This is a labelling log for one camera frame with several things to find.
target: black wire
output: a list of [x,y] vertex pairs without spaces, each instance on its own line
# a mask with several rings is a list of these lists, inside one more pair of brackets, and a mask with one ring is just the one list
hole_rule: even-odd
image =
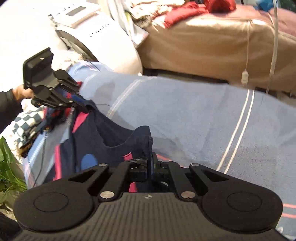
[[42,149],[42,157],[41,157],[41,168],[40,168],[40,171],[35,179],[35,182],[34,182],[34,185],[33,187],[35,187],[36,185],[36,182],[37,182],[37,179],[39,178],[40,174],[41,174],[41,171],[42,171],[42,167],[43,167],[43,160],[44,160],[44,153],[45,153],[45,146],[46,146],[46,140],[47,140],[47,131],[45,131],[44,133],[44,143],[43,143],[43,149]]
[[99,69],[98,69],[98,67],[97,66],[95,66],[92,62],[89,62],[90,64],[92,64],[98,71],[100,71]]

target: checkered cloth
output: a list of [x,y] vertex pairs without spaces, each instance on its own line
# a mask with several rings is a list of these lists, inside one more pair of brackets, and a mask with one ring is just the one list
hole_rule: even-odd
[[17,142],[17,148],[22,149],[22,147],[28,142],[27,132],[33,126],[39,124],[44,117],[44,107],[39,107],[35,111],[29,111],[23,113],[16,117],[11,123],[14,126],[13,134]]

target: dark navy garment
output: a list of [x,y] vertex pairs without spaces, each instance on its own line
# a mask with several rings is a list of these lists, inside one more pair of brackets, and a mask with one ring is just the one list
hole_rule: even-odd
[[116,167],[133,158],[151,158],[153,139],[148,126],[125,129],[99,112],[92,101],[85,104],[90,112],[75,110],[69,139],[55,148],[55,180],[100,163]]

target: bed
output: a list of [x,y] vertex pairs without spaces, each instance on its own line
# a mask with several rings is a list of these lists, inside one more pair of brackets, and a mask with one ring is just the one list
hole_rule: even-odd
[[[279,44],[270,89],[296,93],[296,14],[278,9]],[[251,87],[267,88],[273,52],[274,13],[237,5],[233,12],[203,14],[164,28],[165,16],[153,20],[138,52],[145,68],[161,69],[241,83],[247,71]]]
[[[84,81],[81,95],[117,124],[129,129],[148,125],[160,158],[183,167],[198,162],[276,192],[284,203],[278,229],[296,238],[295,108],[227,84],[100,72],[81,63],[69,74]],[[44,182],[55,146],[67,139],[67,125],[48,135],[43,164],[44,136],[36,139],[23,160],[28,187],[40,171],[36,184]]]

